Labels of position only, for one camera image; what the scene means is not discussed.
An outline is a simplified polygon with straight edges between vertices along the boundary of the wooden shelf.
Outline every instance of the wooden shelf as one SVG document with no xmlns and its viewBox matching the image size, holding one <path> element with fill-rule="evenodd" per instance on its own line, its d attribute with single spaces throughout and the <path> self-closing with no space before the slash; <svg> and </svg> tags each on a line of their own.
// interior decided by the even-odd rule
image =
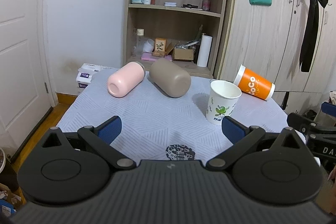
<svg viewBox="0 0 336 224">
<path fill-rule="evenodd" d="M 218 14 L 218 13 L 206 12 L 206 11 L 203 11 L 203 10 L 186 9 L 186 8 L 181 8 L 181 7 L 173 7 L 173 6 L 129 4 L 128 7 L 129 8 L 147 8 L 147 9 L 159 9 L 159 10 L 172 10 L 172 11 L 206 15 L 206 16 L 211 16 L 211 17 L 221 17 L 221 14 Z"/>
<path fill-rule="evenodd" d="M 128 62 L 131 61 L 137 61 L 140 62 L 145 69 L 148 71 L 151 68 L 151 65 L 154 63 L 154 61 L 146 61 L 146 60 L 141 60 L 140 56 L 131 56 L 128 60 Z M 199 77 L 204 77 L 204 78 L 210 78 L 212 79 L 212 73 L 207 67 L 198 67 L 194 62 L 190 61 L 174 61 L 176 65 L 181 67 L 182 69 L 186 70 L 191 76 L 199 76 Z"/>
</svg>

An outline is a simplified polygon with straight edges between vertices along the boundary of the white cup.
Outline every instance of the white cup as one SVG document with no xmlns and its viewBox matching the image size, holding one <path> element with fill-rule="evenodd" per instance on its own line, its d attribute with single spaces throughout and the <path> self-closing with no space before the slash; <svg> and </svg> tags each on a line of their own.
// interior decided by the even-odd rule
<svg viewBox="0 0 336 224">
<path fill-rule="evenodd" d="M 153 39 L 148 39 L 145 44 L 143 44 L 143 52 L 153 52 L 154 50 L 154 40 Z"/>
<path fill-rule="evenodd" d="M 221 125 L 222 119 L 231 115 L 242 91 L 235 84 L 224 80 L 214 80 L 210 87 L 206 117 L 209 122 Z"/>
</svg>

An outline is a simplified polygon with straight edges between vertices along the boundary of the pink tumbler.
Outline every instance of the pink tumbler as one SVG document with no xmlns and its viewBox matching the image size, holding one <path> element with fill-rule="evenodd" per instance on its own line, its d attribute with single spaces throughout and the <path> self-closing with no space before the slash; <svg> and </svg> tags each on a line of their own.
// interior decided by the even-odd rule
<svg viewBox="0 0 336 224">
<path fill-rule="evenodd" d="M 129 62 L 108 78 L 107 90 L 114 97 L 124 97 L 144 79 L 145 74 L 141 63 Z"/>
</svg>

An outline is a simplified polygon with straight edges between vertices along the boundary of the black bow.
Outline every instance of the black bow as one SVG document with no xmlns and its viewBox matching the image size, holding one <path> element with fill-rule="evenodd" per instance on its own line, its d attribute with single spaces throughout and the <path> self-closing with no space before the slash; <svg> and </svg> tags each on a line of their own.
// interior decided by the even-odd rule
<svg viewBox="0 0 336 224">
<path fill-rule="evenodd" d="M 306 30 L 300 52 L 300 66 L 302 72 L 309 72 L 315 51 L 317 33 L 319 31 L 319 3 L 326 7 L 328 0 L 310 0 Z"/>
</svg>

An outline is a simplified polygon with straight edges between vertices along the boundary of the black trash bin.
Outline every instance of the black trash bin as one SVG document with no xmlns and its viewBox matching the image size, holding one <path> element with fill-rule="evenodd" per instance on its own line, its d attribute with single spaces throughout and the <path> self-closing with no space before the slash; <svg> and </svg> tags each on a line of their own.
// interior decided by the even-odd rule
<svg viewBox="0 0 336 224">
<path fill-rule="evenodd" d="M 12 192 L 19 188 L 17 182 L 16 172 L 13 167 L 6 160 L 6 155 L 3 149 L 0 147 L 0 183 L 6 185 Z"/>
</svg>

